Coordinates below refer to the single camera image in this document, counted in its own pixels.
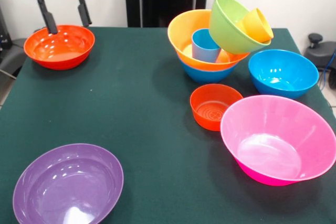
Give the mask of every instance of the floor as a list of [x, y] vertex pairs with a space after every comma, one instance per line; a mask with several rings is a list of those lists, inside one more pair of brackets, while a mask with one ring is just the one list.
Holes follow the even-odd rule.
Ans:
[[10, 91], [12, 90], [14, 83], [15, 83], [15, 80], [8, 78], [7, 82], [1, 88], [0, 90], [0, 109], [4, 105]]
[[[336, 90], [332, 90], [329, 88], [328, 85], [328, 74], [326, 75], [326, 85], [325, 87], [322, 89], [322, 94], [324, 95], [324, 97], [326, 98], [326, 100], [330, 103], [330, 106], [332, 107], [332, 110], [334, 112], [334, 115], [336, 117]], [[4, 105], [13, 85], [15, 84], [15, 80], [8, 78], [7, 82], [5, 83], [5, 85], [1, 88], [0, 90], [0, 109], [1, 107]], [[320, 85], [320, 88], [323, 87], [323, 80], [322, 83], [318, 83]]]

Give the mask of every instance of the small orange bowl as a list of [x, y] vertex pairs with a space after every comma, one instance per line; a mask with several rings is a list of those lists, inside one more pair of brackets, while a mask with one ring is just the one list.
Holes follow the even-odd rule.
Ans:
[[242, 99], [235, 89], [222, 84], [207, 84], [195, 89], [190, 105], [195, 121], [210, 131], [221, 130], [221, 119], [229, 106]]
[[25, 53], [49, 69], [66, 70], [80, 65], [93, 48], [94, 34], [81, 26], [60, 25], [57, 28], [57, 34], [49, 34], [47, 28], [32, 34], [24, 44]]
[[209, 28], [211, 10], [197, 9], [177, 15], [168, 26], [168, 38], [179, 58], [188, 66], [203, 71], [221, 71], [233, 67], [250, 53], [240, 55], [221, 50], [216, 63], [192, 57], [192, 35], [202, 28]]

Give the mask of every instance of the yellow bowl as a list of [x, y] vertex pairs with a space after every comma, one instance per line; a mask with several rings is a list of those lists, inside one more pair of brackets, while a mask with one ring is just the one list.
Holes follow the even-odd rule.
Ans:
[[260, 43], [274, 38], [272, 28], [258, 8], [246, 14], [241, 21], [237, 22], [236, 26]]

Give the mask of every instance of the green felt surface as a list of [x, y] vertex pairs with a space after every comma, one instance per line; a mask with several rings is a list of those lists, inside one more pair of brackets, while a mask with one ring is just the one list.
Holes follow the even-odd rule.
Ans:
[[[42, 153], [69, 143], [116, 155], [124, 189], [103, 224], [336, 223], [336, 168], [320, 178], [269, 187], [247, 177], [218, 132], [193, 120], [198, 87], [184, 72], [163, 28], [91, 28], [96, 45], [76, 69], [25, 62], [0, 111], [1, 223], [17, 223], [12, 194]], [[298, 51], [286, 29], [269, 48]], [[243, 60], [222, 83], [257, 94]], [[336, 129], [319, 88], [300, 102]]]

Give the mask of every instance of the pink bowl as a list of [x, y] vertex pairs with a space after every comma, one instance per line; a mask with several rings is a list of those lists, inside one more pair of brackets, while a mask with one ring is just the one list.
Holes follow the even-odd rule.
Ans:
[[311, 108], [274, 95], [244, 98], [222, 117], [224, 144], [254, 180], [284, 186], [326, 173], [336, 160], [336, 137]]

